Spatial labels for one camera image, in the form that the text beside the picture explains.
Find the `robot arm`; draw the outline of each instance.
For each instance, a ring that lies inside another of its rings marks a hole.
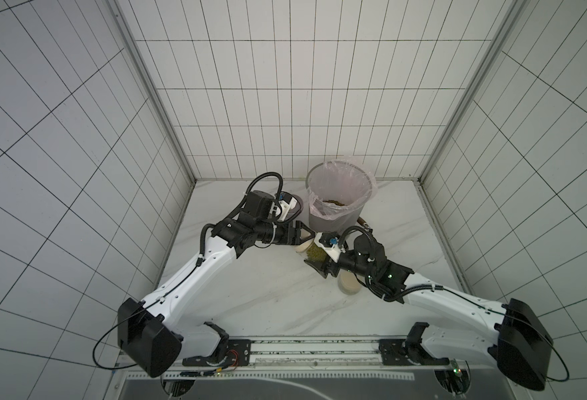
[[[250,184],[234,211],[218,224],[203,228],[200,254],[142,301],[130,298],[119,308],[118,344],[150,376],[160,375],[177,358],[209,356],[222,361],[226,349],[221,349],[221,344],[228,335],[210,323],[185,321],[189,318],[185,315],[209,281],[246,249],[257,241],[300,245],[313,239],[327,256],[321,262],[305,263],[324,278],[328,274],[337,276],[340,269],[353,272],[364,276],[362,284],[383,301],[426,308],[461,327],[445,330],[416,323],[400,350],[411,363],[447,365],[451,358],[493,365],[522,386],[544,388],[553,342],[527,304],[511,300],[504,305],[432,282],[388,260],[384,246],[361,227],[347,228],[342,235],[315,233],[300,221],[294,222],[302,202],[282,193],[282,183],[276,197],[251,191],[264,175]],[[205,233],[211,227],[211,237],[205,242]],[[348,250],[345,238],[354,231],[362,235]]]

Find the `marble floor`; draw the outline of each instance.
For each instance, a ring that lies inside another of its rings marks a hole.
[[[248,181],[198,182],[161,282],[198,252],[205,223],[216,223],[242,198]],[[411,181],[382,181],[361,216],[371,225],[387,258],[436,282],[459,288]],[[278,183],[255,189],[275,193]],[[306,202],[304,182],[283,190]],[[308,210],[299,217],[305,223]],[[250,248],[216,276],[195,300],[189,318],[213,321],[231,336],[406,335],[417,321],[447,326],[440,316],[400,303],[386,303],[366,289],[348,296],[337,279],[323,279],[289,246]]]

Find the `small plastic container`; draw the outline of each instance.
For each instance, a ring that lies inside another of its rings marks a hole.
[[[309,228],[339,234],[356,224],[364,204],[378,191],[371,172],[343,159],[313,167],[305,185],[309,195]]]

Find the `black base block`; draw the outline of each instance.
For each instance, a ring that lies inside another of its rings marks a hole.
[[[402,343],[405,339],[380,339],[378,340],[378,350],[382,356],[383,365],[394,365],[406,367],[414,365],[409,362],[407,357],[402,354]]]
[[[190,358],[183,358],[182,365],[184,367],[217,367],[221,365],[232,365],[236,362],[236,356],[233,353],[229,353],[229,350],[235,350],[240,357],[238,359],[238,366],[244,367],[250,364],[250,354],[251,354],[251,340],[249,339],[229,339],[227,349],[225,354],[227,355],[226,359],[220,364],[216,364],[215,360],[212,360],[210,357],[190,357]]]

